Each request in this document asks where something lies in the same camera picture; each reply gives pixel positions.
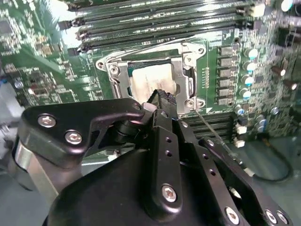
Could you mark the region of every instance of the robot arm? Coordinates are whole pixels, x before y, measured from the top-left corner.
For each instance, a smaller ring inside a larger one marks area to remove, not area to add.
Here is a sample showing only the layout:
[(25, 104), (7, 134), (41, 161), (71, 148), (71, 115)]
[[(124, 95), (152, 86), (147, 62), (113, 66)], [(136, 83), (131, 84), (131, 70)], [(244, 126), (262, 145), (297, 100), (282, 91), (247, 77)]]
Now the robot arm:
[[(126, 142), (135, 149), (81, 175), (84, 156)], [(53, 203), (48, 226), (293, 225), (221, 144), (195, 138), (177, 118), (175, 98), (161, 90), (143, 105), (114, 99), (29, 108), (14, 161)]]

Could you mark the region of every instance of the wire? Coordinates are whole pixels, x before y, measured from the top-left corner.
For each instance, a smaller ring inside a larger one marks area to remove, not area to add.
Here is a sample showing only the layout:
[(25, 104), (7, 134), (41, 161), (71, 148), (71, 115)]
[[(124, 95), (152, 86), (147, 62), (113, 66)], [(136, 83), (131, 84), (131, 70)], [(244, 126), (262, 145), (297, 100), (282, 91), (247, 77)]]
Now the wire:
[(287, 166), (288, 171), (287, 174), (285, 176), (283, 176), (282, 178), (278, 178), (278, 179), (267, 179), (267, 178), (263, 178), (260, 177), (258, 175), (254, 175), (253, 177), (260, 180), (260, 181), (266, 181), (266, 182), (273, 182), (273, 183), (281, 183), (281, 182), (285, 182), (287, 181), (289, 178), (291, 178), (293, 176), (293, 167), (290, 164), (290, 162), (287, 160), (287, 158), (281, 153), (279, 152), (270, 142), (268, 139), (266, 138), (262, 138), (261, 141), (267, 146), (269, 147), (273, 153), (279, 158), (281, 159), (284, 164)]

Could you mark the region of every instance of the screw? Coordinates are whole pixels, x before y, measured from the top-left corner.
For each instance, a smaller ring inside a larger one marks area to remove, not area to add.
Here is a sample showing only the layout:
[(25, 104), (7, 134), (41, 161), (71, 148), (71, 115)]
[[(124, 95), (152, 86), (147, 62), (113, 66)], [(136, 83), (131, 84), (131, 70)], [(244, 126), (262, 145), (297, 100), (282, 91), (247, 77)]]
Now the screw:
[(207, 142), (208, 142), (208, 144), (209, 144), (211, 147), (213, 147), (213, 146), (214, 146), (214, 143), (213, 143), (213, 141), (212, 141), (212, 140), (207, 140)]
[(199, 53), (199, 54), (203, 54), (203, 53), (204, 53), (204, 49), (203, 49), (203, 48), (199, 48), (199, 49), (198, 49), (198, 53)]
[(99, 68), (103, 68), (103, 63), (102, 63), (102, 62), (98, 62), (97, 66), (98, 66)]
[(194, 101), (193, 100), (186, 100), (186, 106), (187, 107), (193, 107)]
[(287, 219), (285, 218), (285, 216), (280, 211), (277, 211), (277, 215), (280, 218), (280, 220), (283, 221), (283, 223), (285, 223), (286, 225), (288, 225)]
[(188, 128), (188, 124), (186, 122), (182, 121), (181, 123), (185, 128)]
[(238, 218), (237, 213), (230, 207), (226, 207), (225, 211), (226, 211), (226, 214), (227, 214), (227, 217), (229, 218), (229, 220), (233, 224), (238, 225), (239, 224), (239, 218)]
[(54, 127), (56, 124), (56, 121), (53, 117), (49, 115), (43, 115), (38, 118), (38, 123), (40, 126), (46, 127), (46, 128), (51, 128)]
[(163, 115), (165, 118), (168, 118), (168, 114), (166, 112), (161, 112), (161, 115)]
[(116, 65), (112, 65), (110, 67), (110, 72), (112, 75), (118, 75), (119, 74), (119, 68)]
[(22, 89), (24, 87), (21, 81), (15, 81), (14, 85), (17, 89)]
[(174, 202), (177, 198), (177, 195), (176, 195), (174, 189), (168, 185), (164, 185), (162, 187), (162, 194), (163, 194), (163, 197), (169, 202)]
[(205, 103), (203, 101), (199, 101), (198, 102), (198, 108), (201, 108), (205, 105)]
[(141, 107), (138, 104), (133, 104), (133, 108), (136, 110), (141, 110)]
[(271, 211), (266, 210), (265, 213), (267, 214), (269, 220), (273, 223), (273, 224), (277, 224), (277, 220), (274, 217), (274, 215), (271, 213)]
[(73, 145), (78, 145), (82, 140), (81, 135), (74, 131), (66, 133), (65, 139), (68, 143)]
[(272, 110), (271, 110), (271, 114), (273, 115), (276, 115), (279, 113), (279, 109), (277, 107), (274, 107)]

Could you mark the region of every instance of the mounting screw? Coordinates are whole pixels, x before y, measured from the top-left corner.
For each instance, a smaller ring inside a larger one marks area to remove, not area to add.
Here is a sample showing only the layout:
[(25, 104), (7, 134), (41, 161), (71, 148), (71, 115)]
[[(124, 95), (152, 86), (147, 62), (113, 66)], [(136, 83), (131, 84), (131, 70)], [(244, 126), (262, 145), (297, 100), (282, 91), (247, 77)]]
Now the mounting screw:
[(288, 225), (288, 221), (287, 221), (286, 217), (280, 211), (277, 211), (277, 215), (280, 218), (280, 220), (283, 221), (283, 223), (285, 223), (286, 225)]
[(189, 108), (192, 108), (194, 106), (194, 101), (193, 100), (186, 100), (186, 106)]
[(272, 115), (276, 115), (279, 113), (279, 109), (277, 107), (274, 107), (272, 110), (271, 110), (271, 114)]
[(266, 213), (266, 215), (268, 216), (269, 220), (270, 220), (273, 224), (277, 224), (277, 219), (274, 217), (274, 215), (271, 213), (271, 211), (266, 210), (265, 213)]
[(169, 202), (174, 202), (177, 198), (177, 195), (176, 195), (174, 189), (168, 185), (164, 185), (162, 187), (162, 194), (163, 194), (163, 197)]
[(182, 121), (181, 123), (185, 128), (188, 128), (188, 124), (186, 122)]
[(229, 220), (233, 224), (238, 225), (239, 224), (239, 218), (238, 218), (237, 213), (230, 207), (226, 207), (225, 211), (226, 211), (226, 214), (227, 214), (227, 217), (229, 218)]
[(207, 140), (207, 142), (208, 142), (208, 144), (209, 144), (211, 147), (213, 147), (213, 146), (214, 146), (214, 143), (213, 143), (213, 141), (212, 141), (212, 140)]
[(74, 131), (66, 133), (65, 139), (68, 143), (73, 145), (78, 145), (82, 140), (81, 135)]
[(56, 121), (53, 117), (49, 115), (43, 115), (38, 118), (38, 123), (40, 126), (51, 128), (55, 126)]
[(119, 68), (116, 65), (112, 65), (110, 67), (110, 72), (112, 75), (118, 75), (119, 74)]

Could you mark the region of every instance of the motherboard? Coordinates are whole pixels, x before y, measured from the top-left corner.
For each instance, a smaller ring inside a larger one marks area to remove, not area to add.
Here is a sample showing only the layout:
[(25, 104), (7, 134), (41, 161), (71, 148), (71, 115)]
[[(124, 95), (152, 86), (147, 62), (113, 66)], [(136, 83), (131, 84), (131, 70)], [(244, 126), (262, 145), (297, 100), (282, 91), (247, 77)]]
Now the motherboard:
[(294, 131), (301, 9), (289, 0), (1, 0), (1, 83), (25, 108), (176, 96), (197, 137)]

